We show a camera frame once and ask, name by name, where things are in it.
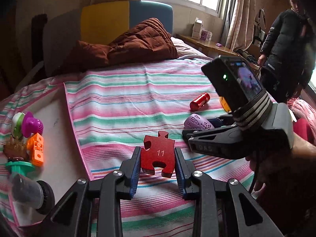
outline purple perforated object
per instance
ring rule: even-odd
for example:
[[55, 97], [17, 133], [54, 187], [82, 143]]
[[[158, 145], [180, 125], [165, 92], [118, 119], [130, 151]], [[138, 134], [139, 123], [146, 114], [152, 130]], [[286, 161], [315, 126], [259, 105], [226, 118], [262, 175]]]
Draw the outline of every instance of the purple perforated object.
[[186, 119], [184, 122], [184, 128], [209, 130], [214, 128], [214, 126], [204, 117], [194, 113]]
[[33, 117], [31, 112], [25, 114], [22, 126], [21, 126], [22, 134], [24, 137], [28, 138], [32, 133], [43, 134], [44, 126], [42, 121]]

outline red cylinder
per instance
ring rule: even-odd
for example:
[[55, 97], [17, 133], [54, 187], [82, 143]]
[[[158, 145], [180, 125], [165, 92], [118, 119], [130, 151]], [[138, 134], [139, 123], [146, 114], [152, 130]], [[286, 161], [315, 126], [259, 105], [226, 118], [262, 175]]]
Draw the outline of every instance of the red cylinder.
[[199, 110], [202, 106], [207, 104], [209, 100], [210, 100], [210, 95], [207, 92], [201, 94], [200, 97], [190, 102], [191, 111]]

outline brown blanket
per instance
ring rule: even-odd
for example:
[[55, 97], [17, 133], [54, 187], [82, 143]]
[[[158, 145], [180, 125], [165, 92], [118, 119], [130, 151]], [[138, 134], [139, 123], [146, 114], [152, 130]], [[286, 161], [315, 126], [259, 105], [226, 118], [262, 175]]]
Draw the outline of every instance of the brown blanket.
[[158, 19], [151, 18], [125, 32], [109, 45], [77, 41], [64, 64], [54, 72], [54, 75], [178, 57], [171, 35]]

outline blue headboard panel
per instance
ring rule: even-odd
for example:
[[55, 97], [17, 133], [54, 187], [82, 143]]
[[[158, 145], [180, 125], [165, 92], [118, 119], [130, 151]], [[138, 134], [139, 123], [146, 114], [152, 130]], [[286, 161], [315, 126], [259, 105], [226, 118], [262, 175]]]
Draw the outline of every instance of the blue headboard panel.
[[172, 6], [152, 1], [129, 1], [130, 2], [130, 28], [149, 18], [157, 18], [165, 29], [172, 34], [173, 10]]

